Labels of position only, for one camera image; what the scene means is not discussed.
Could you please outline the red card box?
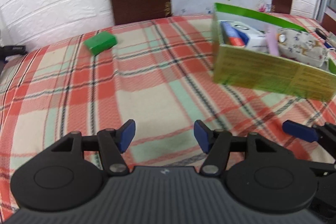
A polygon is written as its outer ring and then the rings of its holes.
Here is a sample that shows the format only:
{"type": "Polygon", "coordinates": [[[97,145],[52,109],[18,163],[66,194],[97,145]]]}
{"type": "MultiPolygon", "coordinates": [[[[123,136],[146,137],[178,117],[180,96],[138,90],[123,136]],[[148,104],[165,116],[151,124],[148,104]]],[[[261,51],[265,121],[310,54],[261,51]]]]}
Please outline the red card box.
{"type": "Polygon", "coordinates": [[[235,47],[245,47],[245,43],[237,31],[228,23],[220,22],[224,42],[235,47]]]}

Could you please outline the brown wooden furniture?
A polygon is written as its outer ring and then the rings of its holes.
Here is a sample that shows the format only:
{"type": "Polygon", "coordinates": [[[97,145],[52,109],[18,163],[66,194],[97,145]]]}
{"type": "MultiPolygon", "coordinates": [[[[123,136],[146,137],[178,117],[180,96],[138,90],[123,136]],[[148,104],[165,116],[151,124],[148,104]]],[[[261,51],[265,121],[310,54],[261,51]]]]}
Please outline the brown wooden furniture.
{"type": "Polygon", "coordinates": [[[332,32],[334,34],[336,32],[336,21],[331,16],[329,16],[327,13],[324,13],[323,15],[321,26],[328,32],[332,32]]]}

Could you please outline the white blue carton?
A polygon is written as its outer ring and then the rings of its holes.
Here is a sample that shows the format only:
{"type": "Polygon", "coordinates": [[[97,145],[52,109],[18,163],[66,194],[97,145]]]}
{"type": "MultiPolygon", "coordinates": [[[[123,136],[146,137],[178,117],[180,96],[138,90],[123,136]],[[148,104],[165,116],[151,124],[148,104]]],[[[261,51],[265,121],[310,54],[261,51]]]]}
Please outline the white blue carton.
{"type": "Polygon", "coordinates": [[[261,32],[242,22],[229,22],[236,30],[248,50],[268,53],[268,46],[264,32],[261,32]]]}

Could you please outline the floral fabric pouch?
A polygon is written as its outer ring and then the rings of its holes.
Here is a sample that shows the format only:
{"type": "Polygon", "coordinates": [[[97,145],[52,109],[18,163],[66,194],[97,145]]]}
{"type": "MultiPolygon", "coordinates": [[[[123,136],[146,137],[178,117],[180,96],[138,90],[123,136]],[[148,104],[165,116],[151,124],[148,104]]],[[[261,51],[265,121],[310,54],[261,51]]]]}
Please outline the floral fabric pouch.
{"type": "Polygon", "coordinates": [[[282,57],[316,68],[321,68],[327,62],[329,51],[311,34],[292,28],[279,29],[279,34],[286,36],[285,42],[278,42],[278,50],[282,57]]]}

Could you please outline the plaid bed blanket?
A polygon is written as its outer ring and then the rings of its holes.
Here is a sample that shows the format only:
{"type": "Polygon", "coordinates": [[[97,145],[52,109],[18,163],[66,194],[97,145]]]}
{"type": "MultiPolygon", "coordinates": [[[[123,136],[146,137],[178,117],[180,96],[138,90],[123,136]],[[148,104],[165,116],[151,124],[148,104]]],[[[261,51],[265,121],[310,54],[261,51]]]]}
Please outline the plaid bed blanket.
{"type": "Polygon", "coordinates": [[[10,179],[17,168],[70,131],[94,135],[128,119],[136,134],[128,166],[201,166],[193,124],[250,131],[312,160],[317,145],[285,134],[282,123],[335,122],[328,103],[213,82],[212,18],[184,16],[110,27],[118,43],[93,56],[92,32],[9,61],[1,74],[1,220],[17,204],[10,179]]]}

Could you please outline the black marker with yellow cap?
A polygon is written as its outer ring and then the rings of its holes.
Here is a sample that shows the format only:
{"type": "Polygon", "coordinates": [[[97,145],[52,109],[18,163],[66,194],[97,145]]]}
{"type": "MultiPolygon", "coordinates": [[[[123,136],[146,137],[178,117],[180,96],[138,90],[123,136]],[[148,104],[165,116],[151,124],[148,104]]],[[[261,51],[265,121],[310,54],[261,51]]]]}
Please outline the black marker with yellow cap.
{"type": "Polygon", "coordinates": [[[283,43],[286,41],[286,36],[284,34],[279,34],[278,35],[278,42],[283,43]]]}

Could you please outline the small green box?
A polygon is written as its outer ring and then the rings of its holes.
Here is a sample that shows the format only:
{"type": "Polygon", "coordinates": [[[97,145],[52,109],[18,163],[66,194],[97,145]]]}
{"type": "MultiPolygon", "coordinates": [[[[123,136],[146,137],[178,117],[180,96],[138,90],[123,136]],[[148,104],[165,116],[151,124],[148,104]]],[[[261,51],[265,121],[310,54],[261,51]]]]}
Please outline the small green box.
{"type": "Polygon", "coordinates": [[[84,45],[94,56],[114,47],[116,44],[116,36],[107,31],[100,32],[84,41],[84,45]]]}

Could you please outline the green cardboard box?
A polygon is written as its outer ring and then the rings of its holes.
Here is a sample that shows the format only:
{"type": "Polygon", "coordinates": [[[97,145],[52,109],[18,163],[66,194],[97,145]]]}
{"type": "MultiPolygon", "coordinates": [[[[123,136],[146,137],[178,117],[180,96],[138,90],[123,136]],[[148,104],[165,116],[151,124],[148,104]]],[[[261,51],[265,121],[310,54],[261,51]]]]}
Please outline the green cardboard box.
{"type": "Polygon", "coordinates": [[[335,63],[330,57],[331,49],[326,48],[329,51],[328,60],[321,68],[282,57],[277,41],[278,30],[282,28],[307,32],[302,26],[269,14],[215,3],[212,23],[214,81],[225,85],[330,101],[335,96],[335,63]],[[264,32],[268,53],[226,44],[220,22],[242,22],[264,32]]]}

